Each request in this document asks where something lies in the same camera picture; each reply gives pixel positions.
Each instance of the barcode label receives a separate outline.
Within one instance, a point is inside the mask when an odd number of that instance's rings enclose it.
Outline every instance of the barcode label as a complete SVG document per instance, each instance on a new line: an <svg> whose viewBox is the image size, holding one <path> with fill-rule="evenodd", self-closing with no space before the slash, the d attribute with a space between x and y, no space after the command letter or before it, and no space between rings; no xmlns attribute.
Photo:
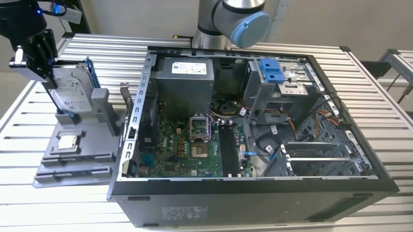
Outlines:
<svg viewBox="0 0 413 232"><path fill-rule="evenodd" d="M272 154L274 153L274 149L272 149L272 147L268 145L266 148L266 151L270 153L270 154Z"/></svg>
<svg viewBox="0 0 413 232"><path fill-rule="evenodd" d="M240 114L240 116L244 116L244 114L246 114L246 109L244 108L240 109L239 114Z"/></svg>
<svg viewBox="0 0 413 232"><path fill-rule="evenodd" d="M295 73L286 72L284 74L286 74L288 77L295 77Z"/></svg>
<svg viewBox="0 0 413 232"><path fill-rule="evenodd" d="M270 128L271 128L272 134L278 134L276 126L274 125L274 126L271 126Z"/></svg>

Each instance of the white wall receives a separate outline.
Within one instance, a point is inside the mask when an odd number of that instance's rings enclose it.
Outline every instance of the white wall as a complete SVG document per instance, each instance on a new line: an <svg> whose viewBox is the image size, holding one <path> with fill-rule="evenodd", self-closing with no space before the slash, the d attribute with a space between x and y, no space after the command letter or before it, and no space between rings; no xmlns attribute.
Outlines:
<svg viewBox="0 0 413 232"><path fill-rule="evenodd" d="M411 0L290 0L276 42L349 46L358 59L413 50Z"/></svg>
<svg viewBox="0 0 413 232"><path fill-rule="evenodd" d="M267 0L274 15L279 0ZM198 25L198 0L83 0L93 33L135 37L192 36Z"/></svg>

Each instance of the green motherboard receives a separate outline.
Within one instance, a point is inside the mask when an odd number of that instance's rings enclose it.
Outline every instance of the green motherboard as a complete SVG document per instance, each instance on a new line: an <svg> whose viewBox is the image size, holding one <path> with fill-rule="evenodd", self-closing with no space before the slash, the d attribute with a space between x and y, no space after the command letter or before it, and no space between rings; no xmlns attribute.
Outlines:
<svg viewBox="0 0 413 232"><path fill-rule="evenodd" d="M139 167L140 175L149 178L223 177L218 127L216 123L211 124L210 140L204 143L190 140L188 122L163 121L159 126L157 146L153 153L143 154L144 166ZM246 146L244 133L240 124L232 126L231 129L236 152L234 155L238 156L239 145ZM251 176L250 162L244 162L246 168L240 174Z"/></svg>

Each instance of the power supply label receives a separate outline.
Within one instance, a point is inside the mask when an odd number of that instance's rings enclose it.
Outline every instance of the power supply label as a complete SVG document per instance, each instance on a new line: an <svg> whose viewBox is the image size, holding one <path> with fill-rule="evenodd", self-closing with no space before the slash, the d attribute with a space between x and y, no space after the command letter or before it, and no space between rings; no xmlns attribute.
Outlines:
<svg viewBox="0 0 413 232"><path fill-rule="evenodd" d="M207 64L206 63L174 62L172 63L172 73L206 75L207 74Z"/></svg>

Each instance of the blue clip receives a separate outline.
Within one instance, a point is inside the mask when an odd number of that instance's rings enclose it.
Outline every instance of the blue clip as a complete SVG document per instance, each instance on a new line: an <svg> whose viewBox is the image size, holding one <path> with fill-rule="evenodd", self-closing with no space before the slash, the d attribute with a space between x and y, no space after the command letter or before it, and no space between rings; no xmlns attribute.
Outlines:
<svg viewBox="0 0 413 232"><path fill-rule="evenodd" d="M279 63L275 59L260 59L260 69L263 78L268 83L283 83L284 76L279 69Z"/></svg>
<svg viewBox="0 0 413 232"><path fill-rule="evenodd" d="M255 156L256 152L243 151L243 155L246 155L246 156Z"/></svg>
<svg viewBox="0 0 413 232"><path fill-rule="evenodd" d="M93 62L89 59L89 57L85 57L84 63L88 66L88 69L89 69L92 85L93 85L95 88L100 88L100 84L99 84L99 80L97 80L97 75L96 75L95 67L93 67Z"/></svg>

